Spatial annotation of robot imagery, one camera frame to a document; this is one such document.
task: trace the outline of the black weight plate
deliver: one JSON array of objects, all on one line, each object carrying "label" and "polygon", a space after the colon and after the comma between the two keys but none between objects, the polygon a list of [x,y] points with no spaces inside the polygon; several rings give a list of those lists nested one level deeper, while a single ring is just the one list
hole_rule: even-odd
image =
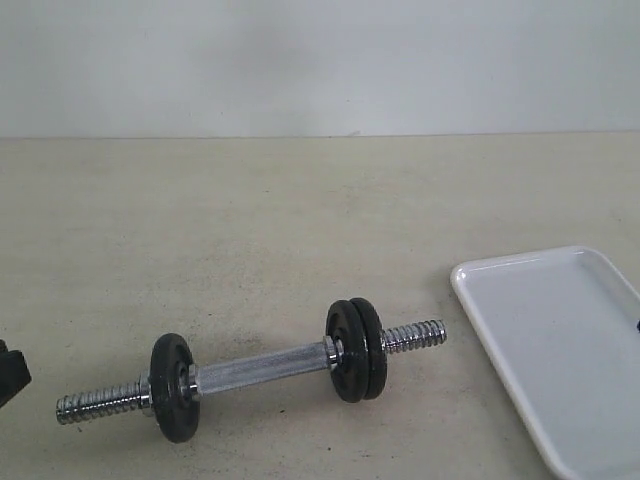
[{"label": "black weight plate", "polygon": [[156,420],[164,436],[173,443],[189,440],[198,429],[200,402],[180,393],[179,369],[189,368],[193,356],[184,338],[175,333],[161,336],[151,353],[149,383]]},{"label": "black weight plate", "polygon": [[382,348],[382,323],[368,300],[352,298],[351,303],[360,314],[369,353],[369,385],[364,399],[373,400],[382,393],[387,383],[387,353]]},{"label": "black weight plate", "polygon": [[369,359],[362,320],[351,302],[338,300],[331,305],[326,334],[340,339],[344,347],[342,363],[331,372],[333,386],[345,402],[359,402],[369,385]]}]

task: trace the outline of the beige table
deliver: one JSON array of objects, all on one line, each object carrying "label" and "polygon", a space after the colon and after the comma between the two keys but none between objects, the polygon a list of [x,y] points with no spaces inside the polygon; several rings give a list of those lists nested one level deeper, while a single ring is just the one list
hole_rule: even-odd
[{"label": "beige table", "polygon": [[[566,244],[640,287],[640,135],[0,142],[0,337],[34,381],[0,411],[3,478],[546,479],[449,285],[459,262]],[[449,341],[380,398],[319,372],[203,402],[187,444],[134,412],[56,423],[133,380],[158,336],[199,363],[317,341],[361,295]]]}]

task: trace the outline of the white tray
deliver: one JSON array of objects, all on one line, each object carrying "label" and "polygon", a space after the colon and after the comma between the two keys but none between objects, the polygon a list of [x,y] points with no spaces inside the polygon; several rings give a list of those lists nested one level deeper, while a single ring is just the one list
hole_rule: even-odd
[{"label": "white tray", "polygon": [[601,253],[464,263],[451,283],[542,457],[563,479],[640,479],[640,296]]}]

